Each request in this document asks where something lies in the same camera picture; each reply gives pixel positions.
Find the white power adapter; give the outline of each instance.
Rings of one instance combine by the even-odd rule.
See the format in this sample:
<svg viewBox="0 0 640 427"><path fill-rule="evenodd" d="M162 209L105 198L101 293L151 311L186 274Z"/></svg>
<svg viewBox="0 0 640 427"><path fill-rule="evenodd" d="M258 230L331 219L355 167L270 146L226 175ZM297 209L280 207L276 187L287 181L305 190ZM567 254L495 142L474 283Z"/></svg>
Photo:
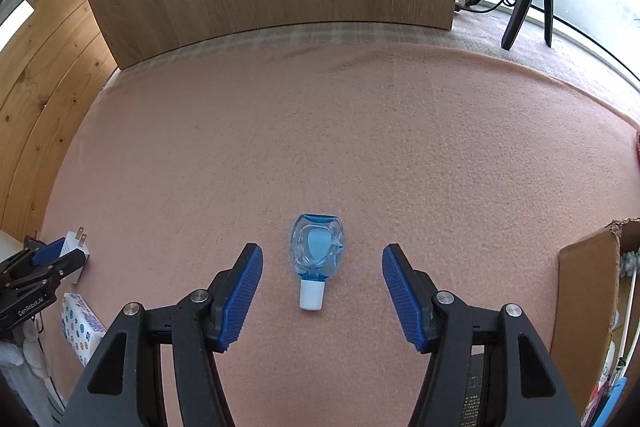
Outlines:
<svg viewBox="0 0 640 427"><path fill-rule="evenodd" d="M80 227L77 232L69 230L69 232L66 233L65 244L62 246L62 251L60 251L60 257L66 255L72 250L75 250L76 248L84 252L84 265L86 265L89 261L89 247L86 244L86 234L84 233L83 227ZM70 273L63 280L77 284L80 279L80 274L82 273L82 268L84 268L84 266L79 267L75 272Z"/></svg>

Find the bottle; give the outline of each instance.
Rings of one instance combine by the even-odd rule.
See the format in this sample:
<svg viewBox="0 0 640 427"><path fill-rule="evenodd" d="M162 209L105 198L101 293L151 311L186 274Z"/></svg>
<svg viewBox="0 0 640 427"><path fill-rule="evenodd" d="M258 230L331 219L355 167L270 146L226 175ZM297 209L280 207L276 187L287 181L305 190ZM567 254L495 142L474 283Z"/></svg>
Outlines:
<svg viewBox="0 0 640 427"><path fill-rule="evenodd" d="M300 307L322 308L324 282L342 259L342 223L336 216L302 214L291 232L291 263L300 276Z"/></svg>

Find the white patterned package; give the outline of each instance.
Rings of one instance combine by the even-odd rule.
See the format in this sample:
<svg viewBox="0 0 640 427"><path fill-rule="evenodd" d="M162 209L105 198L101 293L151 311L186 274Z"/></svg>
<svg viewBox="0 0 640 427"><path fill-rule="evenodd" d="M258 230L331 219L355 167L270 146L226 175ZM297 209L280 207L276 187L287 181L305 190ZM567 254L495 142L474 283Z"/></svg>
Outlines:
<svg viewBox="0 0 640 427"><path fill-rule="evenodd" d="M87 365L107 330L77 293L65 293L62 299L61 326L66 341Z"/></svg>

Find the white bottle cap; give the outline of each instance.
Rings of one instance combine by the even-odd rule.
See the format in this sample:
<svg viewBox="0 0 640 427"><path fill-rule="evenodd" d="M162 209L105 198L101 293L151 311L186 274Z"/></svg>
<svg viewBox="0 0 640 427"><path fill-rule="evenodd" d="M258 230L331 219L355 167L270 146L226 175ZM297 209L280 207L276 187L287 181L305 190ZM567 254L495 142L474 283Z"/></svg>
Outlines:
<svg viewBox="0 0 640 427"><path fill-rule="evenodd" d="M317 311L322 308L324 281L300 280L300 307L303 310Z"/></svg>

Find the metal screw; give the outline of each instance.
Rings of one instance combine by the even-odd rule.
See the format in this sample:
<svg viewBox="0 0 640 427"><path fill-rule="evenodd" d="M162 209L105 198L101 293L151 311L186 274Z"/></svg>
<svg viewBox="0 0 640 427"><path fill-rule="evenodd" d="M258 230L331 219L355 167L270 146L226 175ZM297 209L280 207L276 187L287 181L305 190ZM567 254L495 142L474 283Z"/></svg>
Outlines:
<svg viewBox="0 0 640 427"><path fill-rule="evenodd" d="M440 304L451 304L453 302L453 294L451 292L438 292L436 293L436 300Z"/></svg>
<svg viewBox="0 0 640 427"><path fill-rule="evenodd" d="M137 302L130 302L129 304L125 304L122 312L125 315L135 315L140 311L140 305Z"/></svg>
<svg viewBox="0 0 640 427"><path fill-rule="evenodd" d="M193 302L204 302L209 298L209 292L206 290L196 290L191 292L191 300Z"/></svg>
<svg viewBox="0 0 640 427"><path fill-rule="evenodd" d="M504 310L510 317L520 317L522 315L522 308L520 308L520 306L518 306L517 304L507 304L504 307Z"/></svg>

